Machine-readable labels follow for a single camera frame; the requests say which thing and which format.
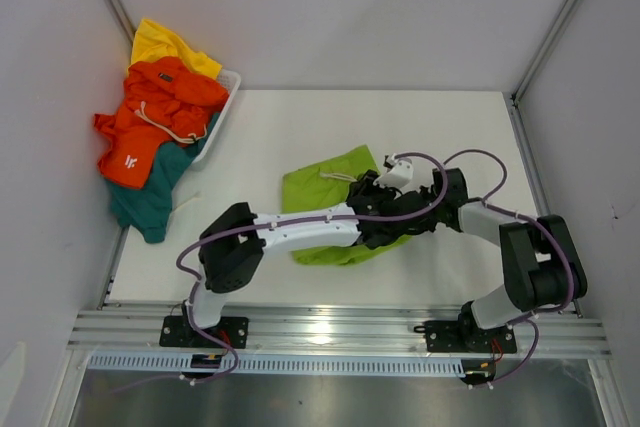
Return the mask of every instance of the plastic basket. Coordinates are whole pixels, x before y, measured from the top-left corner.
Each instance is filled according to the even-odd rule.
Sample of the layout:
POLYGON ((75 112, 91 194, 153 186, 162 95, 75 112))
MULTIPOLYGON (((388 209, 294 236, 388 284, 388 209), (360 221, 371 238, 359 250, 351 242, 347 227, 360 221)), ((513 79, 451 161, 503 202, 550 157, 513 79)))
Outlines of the plastic basket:
POLYGON ((229 99, 227 99, 227 103, 224 104, 224 108, 222 109, 222 112, 220 112, 220 117, 218 117, 218 121, 216 122, 216 125, 213 127, 213 130, 211 131, 211 134, 209 135, 207 142, 204 144, 204 147, 202 148, 198 156, 195 159, 193 159, 193 162, 191 162, 191 168, 196 170, 201 170, 205 166, 204 160, 207 157, 207 153, 211 149, 211 146, 215 142, 215 139, 218 136, 218 132, 220 132, 220 129, 224 124, 227 114, 229 113, 229 109, 231 108, 231 103, 233 102, 233 98, 235 97, 236 92, 238 91, 238 87, 240 87, 241 78, 240 78, 240 74, 236 72, 222 69, 218 74, 218 77, 216 78, 216 80, 220 83, 220 85, 222 85, 225 89, 227 89, 227 92, 229 92, 229 99))

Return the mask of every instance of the pile of clothes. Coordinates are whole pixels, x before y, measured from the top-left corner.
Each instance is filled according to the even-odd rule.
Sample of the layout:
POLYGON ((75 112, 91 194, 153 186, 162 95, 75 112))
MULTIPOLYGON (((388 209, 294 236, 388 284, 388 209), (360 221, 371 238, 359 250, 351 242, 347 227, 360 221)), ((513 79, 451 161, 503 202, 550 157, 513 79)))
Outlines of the pile of clothes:
POLYGON ((98 161, 111 193, 110 210, 148 243, 162 242, 171 191, 200 153, 229 93, 216 82, 222 66, 192 51, 148 19, 136 31, 125 98, 115 115, 93 125, 109 147, 98 161))

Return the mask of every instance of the white table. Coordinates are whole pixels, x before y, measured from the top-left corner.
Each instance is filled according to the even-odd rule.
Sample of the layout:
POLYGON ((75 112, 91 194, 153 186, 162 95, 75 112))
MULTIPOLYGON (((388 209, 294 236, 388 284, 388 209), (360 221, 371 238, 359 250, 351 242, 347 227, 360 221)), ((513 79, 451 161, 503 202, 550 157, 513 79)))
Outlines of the white table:
MULTIPOLYGON (((130 228, 109 302, 178 302, 193 279, 175 258, 223 211, 248 201, 277 213, 283 174, 367 144, 385 154, 421 151, 444 160, 470 147, 500 156, 509 168, 494 202, 535 212, 501 93, 416 91, 240 91, 202 171, 189 171, 174 191, 162 244, 130 228)), ((432 166, 415 160, 413 187, 431 183, 432 166)), ((471 196, 500 179, 489 158, 456 161, 471 196)), ((197 267, 195 253, 187 262, 197 267)), ((290 255, 263 260, 231 302, 278 305, 426 307, 460 305, 502 283, 500 252, 480 239, 439 227, 363 264, 305 266, 290 255)))

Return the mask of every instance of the folded garment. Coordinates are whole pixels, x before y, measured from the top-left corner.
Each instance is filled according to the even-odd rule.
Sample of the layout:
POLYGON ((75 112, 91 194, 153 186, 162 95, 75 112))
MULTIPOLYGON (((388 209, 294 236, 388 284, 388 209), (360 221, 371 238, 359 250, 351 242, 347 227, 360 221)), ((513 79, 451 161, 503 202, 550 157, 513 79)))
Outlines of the folded garment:
POLYGON ((133 64, 124 90, 116 114, 96 114, 94 127, 110 144, 98 161, 100 172, 132 189, 144 186, 161 144, 184 147, 206 137, 211 116, 229 98, 218 82, 191 73, 177 57, 133 64))
POLYGON ((179 57, 191 72, 218 77, 222 66, 203 52, 194 52, 166 27, 149 19, 142 19, 133 38, 131 64, 155 62, 163 57, 179 57))
MULTIPOLYGON (((348 178, 357 178, 367 170, 378 171, 366 145, 361 145, 339 157, 304 167, 286 174, 282 179, 282 211, 284 213, 326 209, 344 202, 349 193, 348 178)), ((353 265, 386 252, 408 241, 403 236, 394 244, 370 250, 364 245, 352 247, 313 247, 293 252, 300 264, 353 265)))
MULTIPOLYGON (((213 114, 208 132, 216 124, 219 113, 213 114)), ((162 242, 173 210, 171 191, 204 147, 206 138, 186 148, 174 142, 160 146, 153 159, 153 167, 142 189, 128 189, 107 180, 111 192, 109 209, 121 227, 132 225, 140 231, 145 242, 162 242)))

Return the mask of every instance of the white drawstring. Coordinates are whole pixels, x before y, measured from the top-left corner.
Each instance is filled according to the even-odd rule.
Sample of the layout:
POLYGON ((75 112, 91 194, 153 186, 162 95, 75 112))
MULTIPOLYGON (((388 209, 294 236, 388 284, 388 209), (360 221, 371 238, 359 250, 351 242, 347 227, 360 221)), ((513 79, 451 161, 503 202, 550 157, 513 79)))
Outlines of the white drawstring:
POLYGON ((347 174, 340 174, 338 172, 329 172, 325 174, 324 172, 320 172, 320 177, 323 179, 336 179, 336 180, 344 180, 345 182, 357 182, 358 179, 355 177, 351 177, 347 174))
POLYGON ((165 127, 162 124, 158 124, 157 122, 154 122, 153 120, 151 120, 149 117, 147 117, 147 114, 144 113, 144 107, 147 105, 147 103, 143 100, 142 102, 140 102, 140 109, 136 110, 134 113, 140 117, 142 120, 144 120, 145 122, 150 123, 151 125, 154 125, 156 127, 158 127, 159 129, 164 130, 167 134, 169 134, 176 142, 180 142, 181 144, 195 144, 198 140, 200 139, 204 139, 207 136, 207 124, 204 124, 204 135, 202 137, 198 137, 196 134, 194 134, 193 132, 189 134, 189 137, 178 137, 176 134, 174 134, 171 129, 165 127))

